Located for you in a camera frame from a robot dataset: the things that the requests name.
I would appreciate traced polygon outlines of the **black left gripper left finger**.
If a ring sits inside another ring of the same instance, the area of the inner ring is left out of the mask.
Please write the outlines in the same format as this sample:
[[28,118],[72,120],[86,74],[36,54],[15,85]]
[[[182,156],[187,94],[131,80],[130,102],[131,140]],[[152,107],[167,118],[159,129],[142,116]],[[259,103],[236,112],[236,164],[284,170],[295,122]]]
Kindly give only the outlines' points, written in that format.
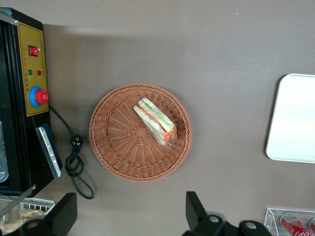
[[66,236],[77,220],[77,195],[67,193],[42,218],[28,220],[21,228],[23,236]]

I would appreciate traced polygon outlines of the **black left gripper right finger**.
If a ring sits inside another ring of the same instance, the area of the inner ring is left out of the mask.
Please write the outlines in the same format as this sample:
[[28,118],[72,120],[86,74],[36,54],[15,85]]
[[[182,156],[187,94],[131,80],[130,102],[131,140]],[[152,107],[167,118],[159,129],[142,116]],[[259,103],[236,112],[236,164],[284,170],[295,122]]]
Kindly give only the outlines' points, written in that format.
[[186,192],[186,219],[189,230],[184,236],[222,236],[224,220],[216,213],[207,212],[194,191]]

